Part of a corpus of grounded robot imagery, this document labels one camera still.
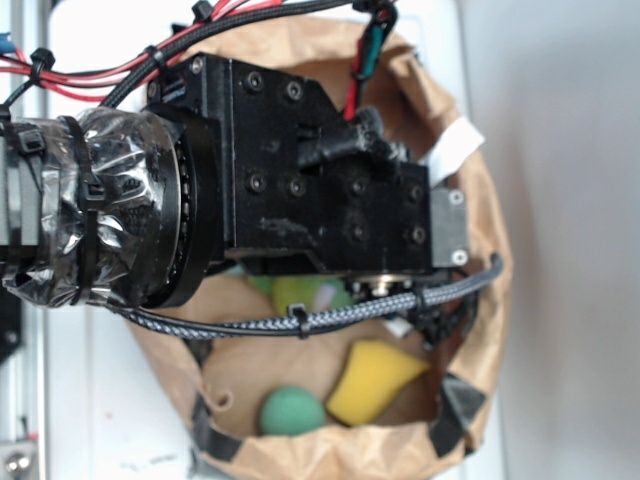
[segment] plastic-wrapped motor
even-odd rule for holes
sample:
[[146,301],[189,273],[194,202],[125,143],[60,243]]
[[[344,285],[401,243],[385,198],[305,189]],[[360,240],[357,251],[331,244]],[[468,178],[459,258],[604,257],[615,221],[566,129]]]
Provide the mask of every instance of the plastic-wrapped motor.
[[[78,118],[80,141],[67,117],[30,119],[28,125],[36,127],[45,143],[39,171],[31,170],[41,197],[38,246],[27,268],[5,270],[4,285],[48,307],[81,297],[93,305],[143,304],[163,286],[176,249],[178,128],[152,113],[106,108],[87,110]],[[12,150],[8,157],[19,155],[19,149]],[[89,163],[83,169],[85,154]],[[92,232],[87,197],[93,199],[96,215],[93,258],[88,255]],[[90,278],[83,279],[86,262],[95,265]]]

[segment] white label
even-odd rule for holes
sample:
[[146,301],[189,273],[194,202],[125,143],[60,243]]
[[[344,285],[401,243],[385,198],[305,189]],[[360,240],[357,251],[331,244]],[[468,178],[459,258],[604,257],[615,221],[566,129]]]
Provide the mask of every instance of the white label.
[[449,125],[435,146],[420,159],[421,164],[429,167],[431,188],[456,173],[485,140],[466,117],[460,117]]

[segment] wire bundle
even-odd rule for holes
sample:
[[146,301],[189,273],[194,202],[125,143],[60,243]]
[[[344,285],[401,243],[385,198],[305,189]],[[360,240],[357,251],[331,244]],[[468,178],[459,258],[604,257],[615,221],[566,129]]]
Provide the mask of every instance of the wire bundle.
[[[118,67],[90,72],[61,73],[40,68],[37,75],[35,60],[29,62],[24,53],[15,49],[15,57],[0,55],[5,66],[0,73],[24,75],[29,79],[5,101],[13,104],[31,86],[38,85],[66,97],[85,102],[101,102],[102,106],[117,107],[133,90],[159,75],[158,59],[165,66],[176,64],[182,54],[195,43],[218,33],[249,23],[272,18],[301,15],[353,3],[350,0],[309,0],[283,5],[286,0],[263,0],[245,5],[249,0],[219,0],[211,14],[197,19],[191,26],[179,31],[158,45],[145,49],[140,55]],[[87,95],[71,89],[114,87],[108,95]]]
[[489,269],[464,280],[420,292],[401,293],[350,307],[305,315],[301,323],[297,316],[266,318],[248,322],[202,324],[157,313],[106,305],[112,312],[154,332],[186,339],[210,340],[240,336],[300,336],[328,333],[371,318],[384,317],[413,308],[441,305],[478,292],[493,282],[504,268],[498,254],[491,257]]

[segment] toy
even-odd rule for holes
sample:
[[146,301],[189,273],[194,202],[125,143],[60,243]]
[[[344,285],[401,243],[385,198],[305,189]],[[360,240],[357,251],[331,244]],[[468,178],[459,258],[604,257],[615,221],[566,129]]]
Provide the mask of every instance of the toy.
[[327,411],[350,426],[370,423],[402,387],[428,368],[426,362],[382,340],[357,340],[345,372],[326,402]]
[[301,387],[273,391],[260,409],[260,430],[265,435],[300,435],[324,426],[322,403]]

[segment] white wall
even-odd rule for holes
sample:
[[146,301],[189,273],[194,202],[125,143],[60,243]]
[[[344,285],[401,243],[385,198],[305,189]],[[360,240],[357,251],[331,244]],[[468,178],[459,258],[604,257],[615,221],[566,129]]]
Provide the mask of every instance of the white wall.
[[640,2],[461,0],[516,257],[511,480],[640,477]]

